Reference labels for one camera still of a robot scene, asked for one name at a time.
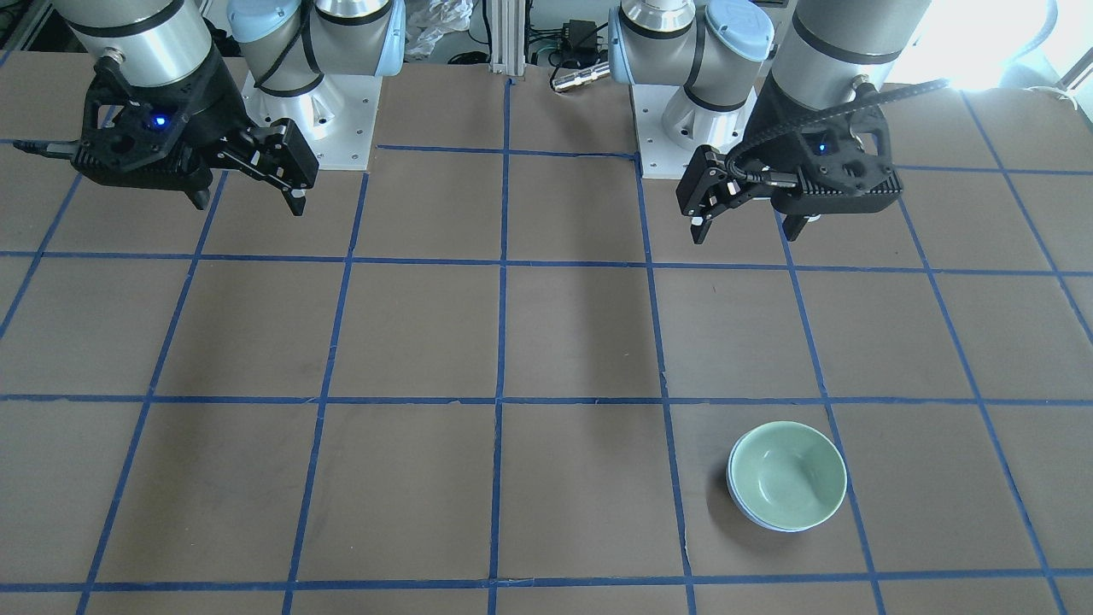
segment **plastic bag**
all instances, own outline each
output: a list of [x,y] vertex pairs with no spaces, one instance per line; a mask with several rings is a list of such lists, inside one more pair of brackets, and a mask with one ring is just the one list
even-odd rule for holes
[[449,32],[471,26],[474,0],[407,0],[407,59],[423,60]]

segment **green bowl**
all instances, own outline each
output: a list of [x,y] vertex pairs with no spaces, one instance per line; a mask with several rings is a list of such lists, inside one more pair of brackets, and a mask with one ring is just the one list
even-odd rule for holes
[[775,422],[744,434],[726,477],[745,517],[779,532],[803,532],[835,515],[846,465],[831,440],[807,425]]

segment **light blue joint cap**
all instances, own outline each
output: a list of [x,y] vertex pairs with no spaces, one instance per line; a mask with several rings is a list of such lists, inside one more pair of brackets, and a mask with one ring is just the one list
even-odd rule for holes
[[709,28],[729,49],[753,62],[766,60],[774,42],[774,24],[763,9],[748,0],[709,0]]
[[379,52],[379,63],[376,64],[377,76],[393,76],[402,70],[402,58],[406,55],[407,5],[403,0],[391,0],[391,17],[387,22],[387,37],[384,38],[384,49]]
[[301,0],[232,0],[227,3],[227,23],[239,43],[265,38],[299,9]]
[[626,39],[622,35],[618,7],[612,8],[608,13],[608,62],[611,66],[611,79],[626,85],[634,84],[634,74],[630,71],[630,60],[626,58]]

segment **power adapter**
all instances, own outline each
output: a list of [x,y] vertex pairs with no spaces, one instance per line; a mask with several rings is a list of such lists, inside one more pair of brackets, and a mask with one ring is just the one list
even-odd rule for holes
[[596,22],[569,20],[562,25],[562,67],[588,68],[600,61]]

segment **bolt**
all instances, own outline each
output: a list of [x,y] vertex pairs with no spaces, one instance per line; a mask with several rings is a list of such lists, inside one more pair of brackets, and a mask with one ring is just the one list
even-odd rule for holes
[[103,49],[103,57],[110,58],[111,60],[118,62],[119,64],[126,61],[126,55],[122,54],[119,49],[115,49],[114,47],[107,47]]

